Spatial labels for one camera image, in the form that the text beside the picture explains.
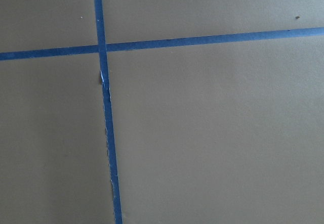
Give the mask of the brown paper table cover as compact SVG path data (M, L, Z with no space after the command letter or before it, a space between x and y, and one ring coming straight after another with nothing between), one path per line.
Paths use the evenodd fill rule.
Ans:
M1 223L323 223L323 0L1 0Z

